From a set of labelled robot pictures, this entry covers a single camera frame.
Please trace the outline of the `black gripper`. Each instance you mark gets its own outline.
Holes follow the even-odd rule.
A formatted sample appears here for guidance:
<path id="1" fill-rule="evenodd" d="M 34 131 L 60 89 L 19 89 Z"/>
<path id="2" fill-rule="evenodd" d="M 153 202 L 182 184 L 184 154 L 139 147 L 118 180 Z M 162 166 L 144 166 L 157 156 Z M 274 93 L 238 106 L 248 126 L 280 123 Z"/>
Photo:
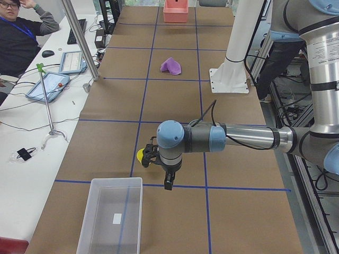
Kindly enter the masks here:
<path id="1" fill-rule="evenodd" d="M 162 168 L 166 171 L 164 179 L 164 188 L 172 190 L 174 183 L 174 175 L 181 168 L 182 160 L 175 165 L 167 165 L 162 163 Z"/>

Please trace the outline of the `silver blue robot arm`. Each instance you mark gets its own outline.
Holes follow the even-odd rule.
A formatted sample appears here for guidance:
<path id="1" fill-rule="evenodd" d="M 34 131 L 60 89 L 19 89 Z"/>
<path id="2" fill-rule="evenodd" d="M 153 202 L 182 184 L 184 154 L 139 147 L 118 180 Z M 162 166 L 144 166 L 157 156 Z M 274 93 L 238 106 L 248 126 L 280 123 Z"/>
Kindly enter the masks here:
<path id="1" fill-rule="evenodd" d="M 280 129 L 194 121 L 183 126 L 168 120 L 157 129 L 157 162 L 172 189 L 182 154 L 218 152 L 226 144 L 256 150 L 279 149 L 338 173 L 338 1 L 275 1 L 271 34 L 296 33 L 307 45 L 314 124 Z"/>

